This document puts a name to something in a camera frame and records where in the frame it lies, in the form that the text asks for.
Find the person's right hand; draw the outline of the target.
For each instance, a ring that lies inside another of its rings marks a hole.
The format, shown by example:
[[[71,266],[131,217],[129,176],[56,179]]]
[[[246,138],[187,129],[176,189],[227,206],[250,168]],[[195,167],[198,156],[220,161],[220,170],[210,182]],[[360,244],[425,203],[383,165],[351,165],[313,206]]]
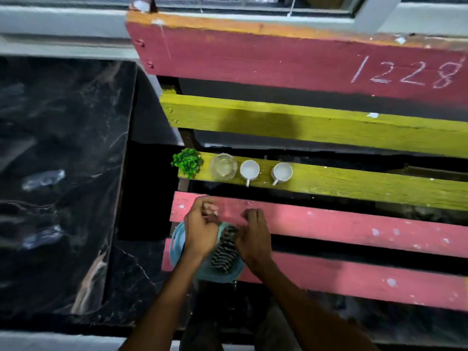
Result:
[[[272,263],[272,241],[268,230],[248,230],[242,226],[235,245],[243,262],[254,273],[258,273]]]

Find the person's left hand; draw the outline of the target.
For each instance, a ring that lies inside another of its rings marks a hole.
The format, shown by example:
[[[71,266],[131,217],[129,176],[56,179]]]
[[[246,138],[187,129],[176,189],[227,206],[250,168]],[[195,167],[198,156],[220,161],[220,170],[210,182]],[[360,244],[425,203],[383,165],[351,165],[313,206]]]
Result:
[[[185,251],[197,259],[203,260],[214,249],[219,233],[219,224],[204,222],[202,218],[202,201],[197,197],[184,218]]]

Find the black white striped cloth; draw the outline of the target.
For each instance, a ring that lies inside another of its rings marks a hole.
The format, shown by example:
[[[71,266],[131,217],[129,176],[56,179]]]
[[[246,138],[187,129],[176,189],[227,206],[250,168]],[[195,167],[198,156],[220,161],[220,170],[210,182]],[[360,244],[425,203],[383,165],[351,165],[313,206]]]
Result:
[[[235,245],[237,233],[237,227],[225,225],[222,228],[219,243],[212,253],[211,266],[224,274],[231,272],[232,265],[238,257]]]

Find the person's right forearm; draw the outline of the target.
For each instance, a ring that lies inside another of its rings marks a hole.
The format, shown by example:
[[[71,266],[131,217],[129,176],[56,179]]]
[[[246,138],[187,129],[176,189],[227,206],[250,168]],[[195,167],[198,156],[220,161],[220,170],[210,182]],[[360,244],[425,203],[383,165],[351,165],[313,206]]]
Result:
[[[380,351],[354,326],[311,300],[272,259],[254,263],[251,270],[275,298],[302,351]]]

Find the person's left forearm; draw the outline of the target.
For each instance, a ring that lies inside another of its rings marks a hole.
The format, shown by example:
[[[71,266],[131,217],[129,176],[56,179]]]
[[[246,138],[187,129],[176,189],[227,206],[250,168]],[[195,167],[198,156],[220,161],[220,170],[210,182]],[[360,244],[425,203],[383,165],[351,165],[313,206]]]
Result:
[[[170,351],[181,310],[206,252],[187,247],[144,317],[118,351]]]

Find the white ceramic cup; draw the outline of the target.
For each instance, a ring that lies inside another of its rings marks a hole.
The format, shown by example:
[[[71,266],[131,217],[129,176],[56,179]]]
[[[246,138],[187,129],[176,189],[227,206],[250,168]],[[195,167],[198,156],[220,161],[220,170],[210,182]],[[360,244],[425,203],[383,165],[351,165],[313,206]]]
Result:
[[[254,181],[258,178],[260,174],[260,166],[254,160],[246,160],[240,167],[240,174],[243,179],[246,180],[246,187],[249,187],[251,181]]]
[[[293,176],[293,167],[289,163],[280,162],[273,167],[271,175],[273,186],[279,183],[285,183]]]

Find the small green artificial plant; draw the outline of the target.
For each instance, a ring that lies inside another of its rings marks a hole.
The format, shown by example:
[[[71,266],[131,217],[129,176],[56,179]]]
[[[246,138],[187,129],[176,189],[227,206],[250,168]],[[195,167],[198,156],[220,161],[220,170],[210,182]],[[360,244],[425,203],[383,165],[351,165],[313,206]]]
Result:
[[[192,180],[199,172],[203,160],[199,152],[193,148],[184,148],[173,155],[171,166],[177,167],[179,173]]]

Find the blue plastic bowl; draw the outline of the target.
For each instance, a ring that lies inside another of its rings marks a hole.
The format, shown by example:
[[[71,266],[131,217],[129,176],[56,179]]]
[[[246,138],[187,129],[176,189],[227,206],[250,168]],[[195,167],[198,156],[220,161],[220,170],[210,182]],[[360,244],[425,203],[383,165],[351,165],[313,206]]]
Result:
[[[217,239],[215,248],[217,247],[219,243],[222,228],[227,224],[229,223],[221,222],[219,224],[219,233],[218,233],[218,239]],[[184,223],[179,223],[176,226],[171,239],[166,241],[163,263],[161,265],[162,270],[170,271],[173,267],[175,267],[180,257],[184,253],[185,238],[186,238],[185,225]],[[232,265],[231,272],[224,274],[222,272],[217,271],[215,268],[211,266],[210,261],[212,258],[213,251],[214,250],[211,251],[211,253],[207,256],[207,258],[202,262],[202,264],[198,268],[197,273],[196,273],[196,279],[204,280],[208,282],[214,282],[214,283],[234,282],[242,274],[242,272],[244,271],[246,267],[239,253],[238,253],[237,259],[234,261]]]

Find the black marble slab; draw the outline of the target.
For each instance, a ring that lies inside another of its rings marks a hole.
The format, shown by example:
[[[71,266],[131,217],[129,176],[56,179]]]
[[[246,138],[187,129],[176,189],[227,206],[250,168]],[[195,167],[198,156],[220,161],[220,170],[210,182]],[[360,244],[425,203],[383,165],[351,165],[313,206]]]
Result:
[[[0,57],[0,314],[101,306],[137,65]]]

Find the red and yellow wooden bench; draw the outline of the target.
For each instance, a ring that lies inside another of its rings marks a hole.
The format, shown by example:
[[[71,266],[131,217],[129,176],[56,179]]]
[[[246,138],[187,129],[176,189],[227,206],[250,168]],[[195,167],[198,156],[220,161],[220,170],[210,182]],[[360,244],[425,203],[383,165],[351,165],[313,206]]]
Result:
[[[354,35],[266,23],[129,11],[126,28],[151,75],[232,82],[307,94],[364,95],[468,109],[468,45],[445,40],[390,45]],[[468,160],[468,119],[424,118],[164,93],[174,128],[389,149]],[[294,164],[284,186],[296,193],[468,212],[468,183],[433,177]],[[272,233],[468,259],[468,227],[406,218],[225,199],[225,217],[265,209]],[[365,263],[274,257],[306,289],[468,311],[468,277]]]

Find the grey window frame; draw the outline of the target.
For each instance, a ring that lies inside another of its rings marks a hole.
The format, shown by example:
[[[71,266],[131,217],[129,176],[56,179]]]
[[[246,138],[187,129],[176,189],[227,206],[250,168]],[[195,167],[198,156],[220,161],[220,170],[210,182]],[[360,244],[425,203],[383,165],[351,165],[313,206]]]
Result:
[[[468,37],[468,0],[0,0],[0,35],[123,39],[126,12]]]

